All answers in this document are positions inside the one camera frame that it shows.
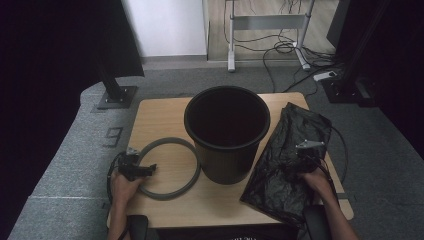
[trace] wooden tabletop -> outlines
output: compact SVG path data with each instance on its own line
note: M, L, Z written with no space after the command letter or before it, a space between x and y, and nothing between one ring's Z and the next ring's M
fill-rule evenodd
M288 102L308 109L300 93L259 96L268 105L271 125L268 134L259 145L254 165L279 121L281 109ZM193 143L184 128L184 111L190 100L191 98L143 100L138 109L128 147L141 150L147 144L165 137L178 137ZM326 160L337 192L344 193L328 155ZM158 165L158 169L144 186L152 192L168 193L181 188L189 181L195 171L196 159L189 149L181 145L165 144L149 152L141 165L149 166L153 163ZM146 215L149 218L149 227L152 228L278 223L275 219L239 201L248 179L249 176L233 185L221 185L212 182L201 172L194 186L173 200L159 201L144 194L136 194L128 205L127 213ZM339 201L346 218L352 219L353 211L349 201L347 199Z

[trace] black bucket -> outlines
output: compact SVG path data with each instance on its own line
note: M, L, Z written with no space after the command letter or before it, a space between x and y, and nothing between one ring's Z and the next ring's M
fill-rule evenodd
M234 184L252 168L270 115L254 92L221 86L199 93L188 103L184 125L205 175L216 183Z

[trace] black plastic bag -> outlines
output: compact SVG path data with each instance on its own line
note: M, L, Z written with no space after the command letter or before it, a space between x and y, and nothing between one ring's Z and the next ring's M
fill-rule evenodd
M330 120L288 103L240 200L279 221L301 228L302 210L312 200L313 191L297 173L311 172L317 166L298 157L296 145L305 140L324 142L325 146L315 150L319 158L324 159L330 135Z

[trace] black curtain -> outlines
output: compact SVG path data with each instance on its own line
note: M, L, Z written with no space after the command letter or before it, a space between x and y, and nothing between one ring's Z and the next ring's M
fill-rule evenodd
M143 76L134 34L119 0L2 1L1 239L54 157L80 106L110 75Z
M379 3L350 1L336 55L349 63L361 33ZM359 64L352 66L369 91L374 106L411 142L424 158L424 3L391 0L367 42Z

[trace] gray carpet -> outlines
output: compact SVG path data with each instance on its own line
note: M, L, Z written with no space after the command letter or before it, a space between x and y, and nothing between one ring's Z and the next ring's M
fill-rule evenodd
M273 67L275 91L293 82L297 67ZM81 94L72 127L43 177L28 198L10 239L105 239L108 200L106 173L115 155L126 149L138 105L143 99L194 96L218 85L236 85L271 93L263 67L147 70L146 77L118 79L138 86L129 109L96 111L105 89L98 83ZM296 78L305 73L300 71ZM308 79L292 91L315 91ZM424 239L424 162L378 108L330 104L318 84L307 98L312 111L329 118L349 149L344 188L363 239ZM121 131L120 138L116 133ZM329 153L341 174L344 149L333 134ZM154 231L149 239L156 239Z

